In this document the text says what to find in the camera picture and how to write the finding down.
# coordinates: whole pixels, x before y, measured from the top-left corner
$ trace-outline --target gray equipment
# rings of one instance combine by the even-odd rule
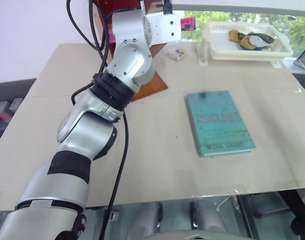
[[[116,38],[113,60],[104,73],[95,74],[93,86],[60,124],[57,152],[27,185],[0,229],[0,240],[79,236],[91,161],[104,156],[113,145],[117,136],[113,123],[141,85],[154,76],[150,46],[181,39],[181,21],[175,14],[117,12],[112,15],[112,29]]]
[[[194,201],[196,223],[199,230],[206,230],[214,233],[226,233],[227,229],[214,205],[205,200]]]
[[[17,112],[17,109],[19,108],[19,106],[21,105],[22,101],[24,99],[22,97],[18,97],[18,98],[15,98],[10,107],[9,107],[9,110],[12,111],[13,113],[16,113]]]
[[[9,109],[10,104],[7,101],[0,102],[0,118],[4,120],[6,123],[10,123],[14,113]]]

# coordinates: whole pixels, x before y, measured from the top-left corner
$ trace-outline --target black cable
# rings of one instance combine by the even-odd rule
[[[95,0],[92,0],[92,1],[96,5],[97,10],[98,10],[98,12],[99,12],[99,14],[102,18],[103,30],[104,30],[104,33],[105,33],[105,38],[104,39],[105,39],[106,44],[104,45],[105,49],[104,49],[101,65],[100,65],[100,68],[99,68],[99,71],[98,71],[98,74],[101,74],[104,70],[104,67],[105,67],[105,64],[106,64],[106,61],[107,61],[107,57],[108,57],[108,52],[109,52],[109,30],[108,30],[107,19],[104,15],[104,12],[103,12],[102,8],[99,6],[98,2],[96,2]]]
[[[89,10],[89,20],[90,20],[90,27],[91,27],[91,32],[92,32],[92,36],[93,36],[93,39],[95,41],[95,50],[98,51],[99,53],[99,56],[101,57],[101,65],[100,65],[100,68],[99,68],[99,71],[98,71],[98,74],[101,74],[104,70],[104,67],[107,66],[107,57],[108,57],[108,52],[109,52],[109,44],[105,44],[105,52],[104,52],[104,55],[102,53],[102,51],[100,50],[100,47],[99,47],[99,43],[98,43],[98,40],[97,40],[97,36],[96,36],[96,31],[95,31],[95,26],[94,26],[94,20],[93,20],[93,3],[96,5],[97,7],[97,10],[102,18],[102,21],[103,21],[103,26],[104,26],[104,32],[107,32],[105,39],[106,39],[106,43],[109,43],[109,34],[108,34],[108,24],[107,24],[107,20],[104,16],[104,12],[102,11],[101,7],[99,6],[99,4],[95,1],[95,0],[89,0],[89,7],[88,7],[88,10]],[[93,85],[93,83],[89,83],[87,84],[86,86],[83,86],[82,88],[78,89],[77,91],[75,91],[72,95],[71,95],[71,102],[73,105],[76,104],[76,100],[75,100],[75,97],[80,94],[81,92],[85,91],[87,88],[90,88],[91,86]]]
[[[130,10],[135,10],[135,9],[136,9],[135,7],[128,7],[128,8],[119,8],[119,9],[116,9],[114,11],[111,11],[106,16],[107,23],[109,23],[109,20],[113,16],[113,14],[120,13],[120,12],[125,12],[125,11],[130,11]],[[105,45],[105,31],[103,30],[102,31],[102,42],[101,42],[100,50],[104,49],[104,45]]]
[[[75,27],[75,29],[78,31],[78,33],[82,36],[82,38],[95,50],[97,50],[96,46],[93,45],[91,43],[91,41],[89,41],[89,39],[83,34],[83,32],[80,30],[80,28],[77,26],[73,16],[72,16],[72,12],[71,12],[71,0],[67,0],[66,1],[66,8],[67,8],[67,13],[68,13],[68,16],[69,16],[69,19],[72,23],[72,25]]]
[[[71,102],[72,102],[72,105],[75,105],[76,104],[76,101],[75,101],[75,97],[80,94],[82,91],[85,91],[86,89],[90,88],[92,85],[94,85],[92,82],[87,84],[86,86],[83,86],[82,88],[79,88],[77,91],[75,91],[72,95],[71,95]]]
[[[88,4],[90,29],[91,29],[91,33],[92,33],[92,37],[93,37],[96,49],[99,53],[99,56],[100,56],[101,60],[103,60],[103,53],[100,49],[99,42],[98,42],[97,35],[96,35],[96,31],[95,31],[94,17],[93,17],[93,2],[94,2],[93,0],[90,0],[89,4]]]
[[[101,230],[100,230],[99,240],[104,240],[104,238],[105,238],[105,231],[106,231],[106,228],[107,228],[109,217],[110,217],[111,212],[112,212],[112,208],[113,208],[113,205],[114,205],[116,193],[117,193],[117,190],[118,190],[119,181],[120,181],[121,176],[122,176],[122,172],[123,172],[123,168],[124,168],[124,164],[125,164],[125,160],[126,160],[126,156],[127,156],[127,151],[128,151],[129,131],[128,131],[128,123],[127,123],[127,118],[126,118],[125,111],[123,111],[122,117],[123,117],[124,130],[125,130],[124,149],[123,149],[122,159],[121,159],[121,162],[120,162],[117,177],[116,177],[116,180],[115,180],[115,183],[114,183],[114,186],[113,186],[113,190],[112,190],[112,194],[111,194],[111,197],[110,197],[109,205],[108,205],[108,208],[107,208],[107,211],[106,211],[106,215],[104,216],[104,220],[103,220],[102,227],[101,227]]]

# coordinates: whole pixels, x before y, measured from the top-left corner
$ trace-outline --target white wall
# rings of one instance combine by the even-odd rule
[[[78,26],[91,39],[87,0],[71,0]],[[61,43],[84,43],[65,0],[0,0],[0,82],[36,78]]]

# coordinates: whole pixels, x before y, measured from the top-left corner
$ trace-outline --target white basket stand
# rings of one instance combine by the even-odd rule
[[[229,31],[236,29],[241,33],[264,33],[275,41],[270,49],[262,51],[242,50],[238,43],[229,41]],[[202,32],[202,40],[197,45],[198,63],[208,65],[209,54],[215,60],[268,61],[274,68],[280,68],[285,57],[293,55],[289,39],[266,23],[208,21]]]

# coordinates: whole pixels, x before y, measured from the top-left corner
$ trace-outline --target book cover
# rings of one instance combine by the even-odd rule
[[[246,153],[256,148],[229,91],[189,93],[186,103],[201,157]]]

